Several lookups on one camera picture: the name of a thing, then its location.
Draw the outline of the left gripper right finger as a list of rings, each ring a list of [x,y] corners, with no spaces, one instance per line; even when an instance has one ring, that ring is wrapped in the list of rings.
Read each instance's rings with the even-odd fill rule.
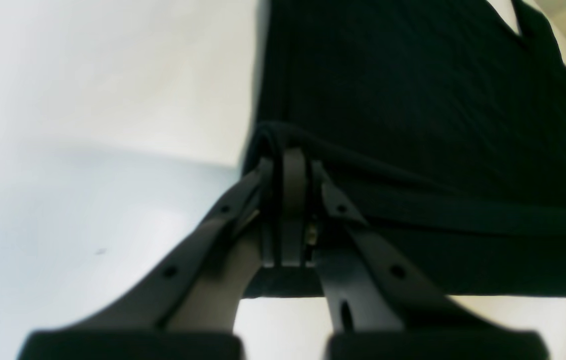
[[[510,330],[450,300],[312,161],[322,239],[313,252],[335,333],[327,360],[547,360],[536,332]]]

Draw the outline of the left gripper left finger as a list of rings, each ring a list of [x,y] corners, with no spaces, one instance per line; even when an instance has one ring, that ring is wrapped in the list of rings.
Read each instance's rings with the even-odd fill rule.
[[[32,333],[18,358],[243,360],[232,328],[261,268],[261,206],[273,174],[261,159],[131,290],[74,325]]]

